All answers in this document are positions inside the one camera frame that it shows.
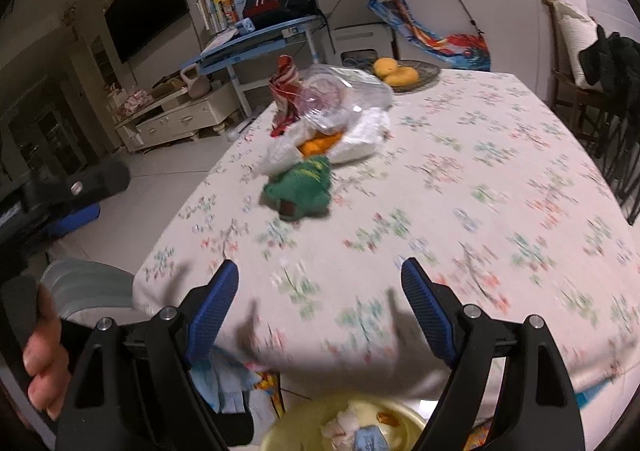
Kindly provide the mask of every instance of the transparent plastic container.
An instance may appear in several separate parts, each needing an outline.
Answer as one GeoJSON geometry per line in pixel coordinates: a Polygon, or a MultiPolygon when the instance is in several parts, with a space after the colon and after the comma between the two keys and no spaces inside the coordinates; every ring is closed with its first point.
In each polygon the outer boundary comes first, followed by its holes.
{"type": "Polygon", "coordinates": [[[393,90],[354,68],[312,65],[304,74],[295,106],[318,131],[334,134],[356,123],[363,110],[388,110],[393,90]]]}

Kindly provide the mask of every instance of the white kettle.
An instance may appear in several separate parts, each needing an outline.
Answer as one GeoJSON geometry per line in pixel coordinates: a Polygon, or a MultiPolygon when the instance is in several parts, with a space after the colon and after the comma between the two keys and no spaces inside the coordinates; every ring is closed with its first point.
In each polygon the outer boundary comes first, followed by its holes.
{"type": "Polygon", "coordinates": [[[186,66],[180,72],[180,77],[187,85],[187,91],[191,98],[199,98],[207,95],[211,84],[206,76],[199,76],[196,64],[186,66]]]}

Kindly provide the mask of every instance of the human hand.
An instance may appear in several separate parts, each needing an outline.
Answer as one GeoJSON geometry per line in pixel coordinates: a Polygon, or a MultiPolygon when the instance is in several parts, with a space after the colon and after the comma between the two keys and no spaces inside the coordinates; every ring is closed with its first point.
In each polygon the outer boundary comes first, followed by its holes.
{"type": "Polygon", "coordinates": [[[60,344],[62,323],[56,313],[49,291],[38,290],[40,318],[22,353],[24,368],[30,377],[28,396],[38,410],[46,410],[52,420],[57,419],[65,402],[66,389],[71,381],[69,356],[60,344]]]}

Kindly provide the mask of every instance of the yellow fruit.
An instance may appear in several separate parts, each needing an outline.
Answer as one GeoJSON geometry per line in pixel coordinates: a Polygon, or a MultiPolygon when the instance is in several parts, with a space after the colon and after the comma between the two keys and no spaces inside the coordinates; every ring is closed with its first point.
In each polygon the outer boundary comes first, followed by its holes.
{"type": "Polygon", "coordinates": [[[395,72],[385,77],[385,82],[389,86],[408,86],[415,84],[420,79],[415,68],[410,66],[400,66],[395,72]]]}
{"type": "Polygon", "coordinates": [[[375,63],[373,63],[373,73],[376,77],[384,79],[386,76],[391,75],[398,69],[398,61],[391,59],[391,57],[381,57],[375,63]]]}

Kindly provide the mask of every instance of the ceiling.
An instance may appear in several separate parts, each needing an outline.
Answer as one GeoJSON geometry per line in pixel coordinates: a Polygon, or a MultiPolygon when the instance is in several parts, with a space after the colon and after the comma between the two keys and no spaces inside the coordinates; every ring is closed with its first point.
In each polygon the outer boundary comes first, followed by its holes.
{"type": "Polygon", "coordinates": [[[72,39],[60,23],[79,0],[15,0],[0,23],[0,114],[49,69],[55,53],[72,39]]]}

